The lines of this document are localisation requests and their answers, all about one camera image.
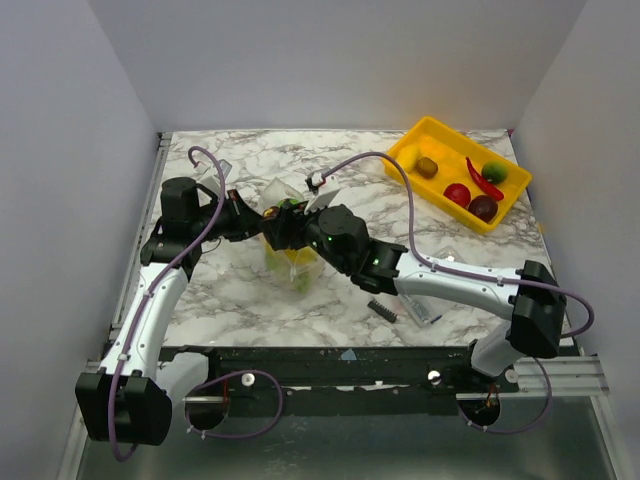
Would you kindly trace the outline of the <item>dark purple toy fruit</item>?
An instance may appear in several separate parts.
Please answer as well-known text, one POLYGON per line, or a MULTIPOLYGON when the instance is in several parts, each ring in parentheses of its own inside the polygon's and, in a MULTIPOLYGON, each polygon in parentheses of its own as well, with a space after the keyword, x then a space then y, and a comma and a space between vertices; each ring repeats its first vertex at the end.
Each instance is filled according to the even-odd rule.
POLYGON ((280 209, 276 206, 270 207, 263 213, 264 221, 275 221, 279 216, 280 209))

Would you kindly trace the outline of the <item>yellow toy banana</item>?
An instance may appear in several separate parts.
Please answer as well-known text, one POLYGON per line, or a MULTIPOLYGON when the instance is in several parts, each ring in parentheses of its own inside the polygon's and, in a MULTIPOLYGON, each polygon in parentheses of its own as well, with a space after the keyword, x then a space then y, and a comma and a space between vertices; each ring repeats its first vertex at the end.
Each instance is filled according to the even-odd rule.
POLYGON ((306 265, 313 263, 317 260, 317 254, 309 247, 304 247, 299 250, 295 249, 284 249, 284 250, 274 250, 269 244, 265 244, 265 252, 267 255, 271 257, 287 261, 291 265, 300 264, 306 265))

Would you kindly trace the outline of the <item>green toy watermelon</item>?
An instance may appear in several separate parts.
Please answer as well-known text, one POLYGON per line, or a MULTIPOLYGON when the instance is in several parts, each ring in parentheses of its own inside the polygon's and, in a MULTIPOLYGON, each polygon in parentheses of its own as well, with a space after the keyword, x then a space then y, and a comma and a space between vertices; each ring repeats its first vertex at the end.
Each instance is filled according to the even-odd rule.
POLYGON ((307 201, 300 201, 294 198, 286 198, 278 202, 278 212, 283 214, 296 214, 304 212, 307 201))

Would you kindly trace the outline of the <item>clear zip top bag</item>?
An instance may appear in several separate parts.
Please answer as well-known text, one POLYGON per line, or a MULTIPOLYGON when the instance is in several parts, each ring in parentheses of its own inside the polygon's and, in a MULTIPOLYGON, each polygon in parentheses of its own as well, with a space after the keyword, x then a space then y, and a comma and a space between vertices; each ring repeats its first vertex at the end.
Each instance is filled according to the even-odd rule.
MULTIPOLYGON (((259 206, 265 211, 280 207, 285 200, 299 203, 303 194, 282 180, 273 179, 260 193, 259 206)), ((273 250, 261 237, 267 270, 282 288, 301 295, 309 292, 324 270, 324 261, 309 247, 300 250, 273 250)))

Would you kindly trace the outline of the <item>white toy cauliflower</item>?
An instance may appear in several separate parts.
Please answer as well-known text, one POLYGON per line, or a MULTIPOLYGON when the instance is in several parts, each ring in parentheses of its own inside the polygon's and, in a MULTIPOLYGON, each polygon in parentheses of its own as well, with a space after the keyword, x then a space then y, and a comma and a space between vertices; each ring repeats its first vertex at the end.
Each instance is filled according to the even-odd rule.
POLYGON ((271 279, 278 287, 302 295, 308 293, 323 270, 323 265, 318 258, 310 264, 291 265, 287 261, 266 255, 265 264, 271 279))

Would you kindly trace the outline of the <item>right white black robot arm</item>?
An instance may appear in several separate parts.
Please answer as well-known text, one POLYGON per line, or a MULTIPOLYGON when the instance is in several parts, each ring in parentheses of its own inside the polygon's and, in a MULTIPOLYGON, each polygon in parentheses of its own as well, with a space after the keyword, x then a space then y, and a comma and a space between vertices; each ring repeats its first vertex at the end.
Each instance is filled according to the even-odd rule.
POLYGON ((502 322, 473 341, 460 379, 480 392, 522 357, 558 355, 566 297, 541 263, 489 269, 418 259, 405 246, 377 240, 346 206, 308 213, 286 203, 264 212, 261 231, 274 250, 309 247, 337 272, 372 294, 437 297, 487 311, 502 322))

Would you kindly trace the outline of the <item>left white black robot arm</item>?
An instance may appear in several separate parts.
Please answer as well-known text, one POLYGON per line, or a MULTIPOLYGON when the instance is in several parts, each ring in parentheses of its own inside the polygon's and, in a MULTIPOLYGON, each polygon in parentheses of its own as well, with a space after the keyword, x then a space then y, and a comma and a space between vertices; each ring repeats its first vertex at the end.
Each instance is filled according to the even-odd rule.
POLYGON ((175 307, 201 258, 204 242, 249 239, 261 216, 239 192, 216 194, 188 177, 165 181, 161 216, 140 251, 132 305, 96 372, 79 376, 75 394, 90 439, 158 446, 173 410, 195 390, 214 393, 220 368, 201 353, 182 352, 168 363, 161 350, 175 307))

